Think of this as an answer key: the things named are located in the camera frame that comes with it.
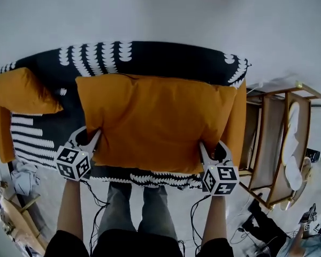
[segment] black shirt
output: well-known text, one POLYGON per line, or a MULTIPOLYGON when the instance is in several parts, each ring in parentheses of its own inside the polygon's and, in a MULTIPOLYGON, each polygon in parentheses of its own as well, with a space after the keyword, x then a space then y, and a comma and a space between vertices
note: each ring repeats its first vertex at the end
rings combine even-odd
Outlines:
MULTIPOLYGON (((108 256, 182 256, 177 241, 170 237, 127 230, 108 230, 101 234, 93 251, 93 257, 108 256)), ((233 250, 224 238, 204 244, 198 256, 233 257, 233 250)), ((89 257, 84 243, 76 236, 58 230, 51 239, 45 257, 89 257)))

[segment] wooden chair frame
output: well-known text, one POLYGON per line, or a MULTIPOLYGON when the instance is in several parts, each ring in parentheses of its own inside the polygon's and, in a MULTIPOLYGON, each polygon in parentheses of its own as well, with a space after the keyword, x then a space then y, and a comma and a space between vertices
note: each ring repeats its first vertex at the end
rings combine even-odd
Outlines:
MULTIPOLYGON (((253 181, 253 178, 254 178, 254 175, 255 175, 255 173, 256 173, 256 171, 258 169, 258 159, 259 159, 259 153, 260 153, 260 151, 258 151, 258 146, 262 145, 262 133, 263 133, 263 128, 264 128, 264 118, 265 118, 264 117, 265 109, 263 107, 264 104, 265 104, 264 103, 264 99, 266 97, 269 97, 269 96, 274 96, 275 97, 275 95, 278 95, 278 94, 284 94, 285 95, 285 97, 276 96, 276 98, 278 98, 278 99, 284 99, 284 102, 285 102, 284 118, 283 118, 283 121, 282 121, 283 122, 283 137, 282 137, 281 145, 280 145, 280 153, 281 153, 282 149, 283 149, 285 135, 286 135, 287 129, 288 129, 289 93, 293 93, 293 92, 297 92, 297 91, 301 91, 301 90, 311 94, 310 96, 306 96, 306 97, 299 96, 300 98, 303 98, 303 99, 306 99, 306 100, 309 101, 308 130, 307 130, 307 136, 306 136, 305 142, 304 142, 304 149, 306 149, 307 145, 308 145, 310 114, 311 114, 311 103, 310 103, 310 100, 321 99, 321 93, 319 93, 316 90, 310 88, 309 86, 297 81, 295 83, 295 87, 294 88, 277 90, 277 91, 274 91, 274 92, 267 92, 267 93, 262 93, 262 94, 259 94, 259 95, 254 95, 254 96, 247 97, 247 103, 252 104, 252 105, 258 105, 259 109, 261 108, 262 111, 260 112, 260 114, 261 114, 261 119, 260 119, 261 122, 257 123, 258 128, 256 129, 256 134, 255 134, 255 136, 258 136, 259 141, 256 142, 256 140, 254 140, 255 141, 254 143, 257 143, 258 145, 257 145, 257 148, 253 147, 252 152, 251 152, 251 156, 256 155, 255 156, 254 168, 251 169, 249 167, 249 165, 248 165, 247 169, 242 169, 242 170, 239 171, 240 177, 251 176, 249 187, 246 186, 245 184, 243 184, 242 182, 240 182, 240 186, 243 187, 255 199, 257 199, 261 204, 263 204, 266 208, 269 208, 269 209, 271 209, 273 207, 273 205, 275 205, 277 203, 283 202, 285 200, 290 200, 293 197, 295 192, 291 191, 291 194, 289 196, 286 196, 286 197, 284 197, 282 199, 278 199, 276 201, 270 201, 271 197, 272 197, 272 194, 274 192, 274 188, 275 188, 276 182, 278 180, 278 175, 279 175, 280 168, 283 167, 283 165, 281 164, 281 158, 280 157, 278 159, 276 172, 275 172, 275 174, 273 176, 272 184, 271 185, 266 185, 266 186, 261 186, 261 187, 256 187, 256 188, 250 188, 251 184, 252 184, 252 181, 253 181), (255 193, 255 191, 260 190, 260 189, 265 188, 265 187, 270 188, 270 193, 269 193, 269 196, 268 196, 266 201, 263 200, 262 198, 260 198, 255 193)), ((300 169, 302 167, 303 159, 304 159, 304 155, 302 157, 302 161, 300 161, 300 163, 299 163, 300 169)))

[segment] sleeve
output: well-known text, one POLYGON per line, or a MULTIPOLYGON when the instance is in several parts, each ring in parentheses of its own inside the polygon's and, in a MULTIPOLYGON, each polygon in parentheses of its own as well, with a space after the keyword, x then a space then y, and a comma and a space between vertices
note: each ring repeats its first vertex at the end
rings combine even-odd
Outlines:
POLYGON ((234 257, 233 249, 225 238, 213 239, 203 245, 197 257, 208 256, 234 257))
POLYGON ((75 235, 58 230, 51 239, 44 257, 89 257, 84 243, 75 235))

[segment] white clamp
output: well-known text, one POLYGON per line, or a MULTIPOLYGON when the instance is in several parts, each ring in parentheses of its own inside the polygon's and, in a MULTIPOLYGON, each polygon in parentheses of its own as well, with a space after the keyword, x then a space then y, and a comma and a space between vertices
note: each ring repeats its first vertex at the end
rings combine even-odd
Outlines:
POLYGON ((212 160, 202 142, 200 142, 201 160, 204 170, 202 190, 212 196, 229 195, 239 183, 238 168, 233 165, 229 148, 219 141, 212 160))
POLYGON ((304 230, 307 231, 310 228, 309 227, 310 223, 316 220, 317 220, 316 204, 314 203, 310 207, 310 209, 302 215, 302 218, 300 219, 300 223, 305 224, 304 230))
POLYGON ((78 139, 81 136, 87 137, 86 127, 74 131, 65 145, 57 150, 55 163, 59 174, 67 179, 79 181, 90 170, 90 160, 100 135, 101 130, 98 130, 89 144, 81 145, 78 139))

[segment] forearm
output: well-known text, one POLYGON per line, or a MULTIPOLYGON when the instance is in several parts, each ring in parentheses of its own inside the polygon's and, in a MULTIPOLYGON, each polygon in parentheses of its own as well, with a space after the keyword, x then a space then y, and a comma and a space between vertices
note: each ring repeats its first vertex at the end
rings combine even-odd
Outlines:
POLYGON ((201 245, 216 238, 226 238, 226 202, 222 196, 212 196, 201 245))
POLYGON ((304 232, 304 226, 300 226, 298 233, 296 234, 291 248, 289 250, 289 256, 303 256, 305 250, 301 247, 302 234, 304 232))
POLYGON ((63 230, 83 240, 80 182, 67 180, 60 205, 57 230, 63 230))

